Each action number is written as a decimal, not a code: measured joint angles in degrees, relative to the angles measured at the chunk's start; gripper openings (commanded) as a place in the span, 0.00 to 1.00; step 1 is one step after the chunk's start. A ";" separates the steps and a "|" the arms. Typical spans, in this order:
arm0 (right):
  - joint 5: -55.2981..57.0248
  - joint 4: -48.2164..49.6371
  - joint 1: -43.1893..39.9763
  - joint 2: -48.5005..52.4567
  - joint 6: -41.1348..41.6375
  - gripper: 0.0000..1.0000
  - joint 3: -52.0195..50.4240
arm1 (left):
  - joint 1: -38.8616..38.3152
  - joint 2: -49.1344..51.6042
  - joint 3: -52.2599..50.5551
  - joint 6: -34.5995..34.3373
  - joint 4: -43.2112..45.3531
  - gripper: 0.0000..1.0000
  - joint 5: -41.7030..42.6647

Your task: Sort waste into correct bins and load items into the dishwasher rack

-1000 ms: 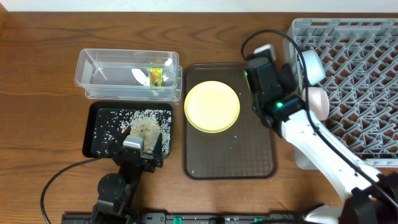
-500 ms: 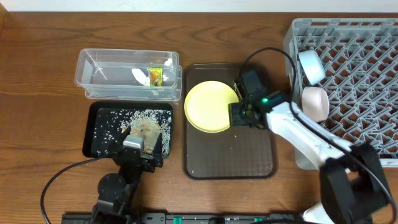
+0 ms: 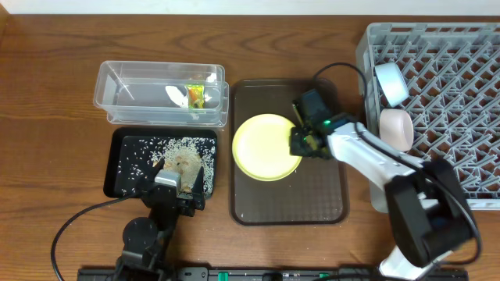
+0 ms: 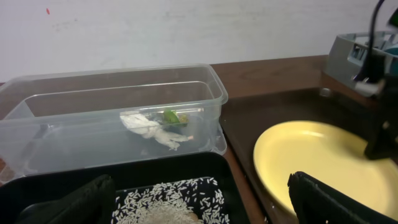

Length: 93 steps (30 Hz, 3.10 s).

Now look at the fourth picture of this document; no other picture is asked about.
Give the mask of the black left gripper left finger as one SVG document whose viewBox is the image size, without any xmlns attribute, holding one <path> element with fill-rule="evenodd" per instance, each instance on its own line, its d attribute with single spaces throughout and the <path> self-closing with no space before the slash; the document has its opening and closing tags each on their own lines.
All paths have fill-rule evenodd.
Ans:
<svg viewBox="0 0 398 224">
<path fill-rule="evenodd" d="M 105 224 L 115 206 L 114 180 L 101 175 L 17 224 Z"/>
</svg>

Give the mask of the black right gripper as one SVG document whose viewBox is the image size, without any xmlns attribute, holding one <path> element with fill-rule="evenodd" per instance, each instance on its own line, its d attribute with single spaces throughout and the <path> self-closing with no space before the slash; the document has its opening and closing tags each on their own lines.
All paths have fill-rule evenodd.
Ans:
<svg viewBox="0 0 398 224">
<path fill-rule="evenodd" d="M 373 131 L 364 155 L 371 160 L 397 157 L 397 76 L 387 75 L 377 96 Z"/>
</svg>

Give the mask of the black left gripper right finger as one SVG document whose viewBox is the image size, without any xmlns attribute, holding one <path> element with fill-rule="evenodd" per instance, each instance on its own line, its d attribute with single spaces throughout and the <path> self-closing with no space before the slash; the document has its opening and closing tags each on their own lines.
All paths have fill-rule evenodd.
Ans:
<svg viewBox="0 0 398 224">
<path fill-rule="evenodd" d="M 397 224 L 304 172 L 290 174 L 287 185 L 300 224 Z"/>
</svg>

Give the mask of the yellow plate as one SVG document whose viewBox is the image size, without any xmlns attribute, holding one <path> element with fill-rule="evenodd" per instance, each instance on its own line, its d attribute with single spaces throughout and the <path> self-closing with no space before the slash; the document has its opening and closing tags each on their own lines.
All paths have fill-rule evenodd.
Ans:
<svg viewBox="0 0 398 224">
<path fill-rule="evenodd" d="M 264 188 L 294 214 L 288 179 L 302 171 L 355 201 L 397 219 L 397 164 L 364 156 L 367 141 L 325 123 L 288 121 L 257 139 L 253 161 Z"/>
</svg>

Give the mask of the leftover rice pile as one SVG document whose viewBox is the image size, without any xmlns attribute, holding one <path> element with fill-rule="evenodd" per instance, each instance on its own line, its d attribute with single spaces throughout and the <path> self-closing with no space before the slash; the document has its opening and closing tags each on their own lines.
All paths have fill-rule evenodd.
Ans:
<svg viewBox="0 0 398 224">
<path fill-rule="evenodd" d="M 122 190 L 115 202 L 112 224 L 231 222 L 224 194 L 213 177 Z"/>
</svg>

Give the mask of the green pandan cake wrapper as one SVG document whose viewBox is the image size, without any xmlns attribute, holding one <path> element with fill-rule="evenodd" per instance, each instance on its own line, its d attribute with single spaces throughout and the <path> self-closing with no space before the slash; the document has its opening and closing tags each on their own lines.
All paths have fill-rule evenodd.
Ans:
<svg viewBox="0 0 398 224">
<path fill-rule="evenodd" d="M 157 121 L 166 128 L 186 128 L 189 123 L 187 115 L 178 115 L 175 110 L 164 110 L 157 115 Z"/>
</svg>

